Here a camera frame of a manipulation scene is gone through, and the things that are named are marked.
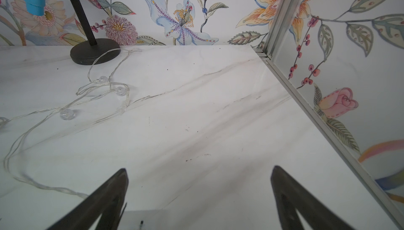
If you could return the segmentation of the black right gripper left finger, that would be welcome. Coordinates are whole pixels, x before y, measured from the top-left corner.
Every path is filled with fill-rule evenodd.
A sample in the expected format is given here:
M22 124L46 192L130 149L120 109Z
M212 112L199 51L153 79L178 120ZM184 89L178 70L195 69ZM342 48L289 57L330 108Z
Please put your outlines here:
M118 229L129 185L126 169L118 170L75 209L49 227L50 230Z

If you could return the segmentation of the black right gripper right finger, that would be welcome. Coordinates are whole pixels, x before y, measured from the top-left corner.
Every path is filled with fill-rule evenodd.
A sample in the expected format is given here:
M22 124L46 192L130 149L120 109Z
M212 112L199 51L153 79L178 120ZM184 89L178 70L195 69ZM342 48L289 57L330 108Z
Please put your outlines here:
M278 165L272 170L271 185L283 230L304 228L298 213L314 230L353 229Z

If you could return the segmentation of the clear string light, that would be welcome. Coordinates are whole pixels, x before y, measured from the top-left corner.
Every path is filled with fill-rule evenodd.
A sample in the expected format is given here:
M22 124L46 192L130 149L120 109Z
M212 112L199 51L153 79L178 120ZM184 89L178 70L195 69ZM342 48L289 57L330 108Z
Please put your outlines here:
M114 70L109 74L109 76L102 76L97 79L92 79L91 78L91 72L93 67L95 66L96 62L100 61L102 58L105 58L108 54L112 53L113 51L125 51L126 56L118 63L118 65L114 68ZM82 199L88 198L88 195L85 193L77 192L69 188L65 187L53 187L53 186L47 186L44 184L41 184L37 181L35 181L33 178L29 177L28 175L21 173L21 174L14 174L11 170L10 167L10 161L11 158L14 157L17 153L18 150L22 148L22 146L25 144L25 141L27 137L39 126L47 122L50 118L52 118L55 115L59 115L62 120L65 121L70 121L76 117L76 114L72 107L75 106L80 106L83 104L87 104L89 102L97 101L99 99L104 98L108 94L114 92L117 95L123 95L125 97L125 100L122 104L122 106L115 111L113 114L102 118L101 121L107 121L108 119L112 118L113 116L119 114L119 113L124 113L126 109L130 106L130 87L126 83L122 82L114 82L113 77L116 73L116 71L120 68L120 66L130 58L130 56L134 53L139 53L142 52L141 49L139 48L132 48L132 49L125 49L125 48L114 48L110 49L104 53L102 53L98 58L96 58L95 62L90 64L88 73L87 73L87 79L88 83L81 86L75 93L77 96L77 99L73 100L72 102L64 105L64 106L56 106L48 109L42 109L42 110L37 110L31 113L15 116L11 119L7 119L5 117L1 117L1 127L5 126L6 124L19 120L25 117L29 117L32 115L40 114L40 113L46 113L46 117L44 117L41 121L39 121L37 124L33 125L31 128L29 128L26 132L22 133L10 146L7 154L5 155L3 159L3 170L5 173L12 178L13 180L30 185L36 189L39 190L44 190L44 191L55 191L67 195L72 195L72 196L77 196Z

